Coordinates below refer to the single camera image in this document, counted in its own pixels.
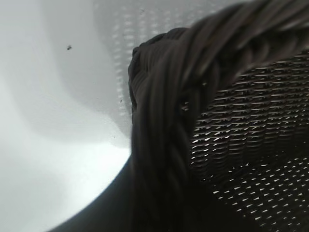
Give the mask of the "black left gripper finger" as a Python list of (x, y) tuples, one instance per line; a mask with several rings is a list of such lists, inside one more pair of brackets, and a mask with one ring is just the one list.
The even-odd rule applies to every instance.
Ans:
[(116, 178), (87, 207), (52, 232), (135, 232), (130, 156)]

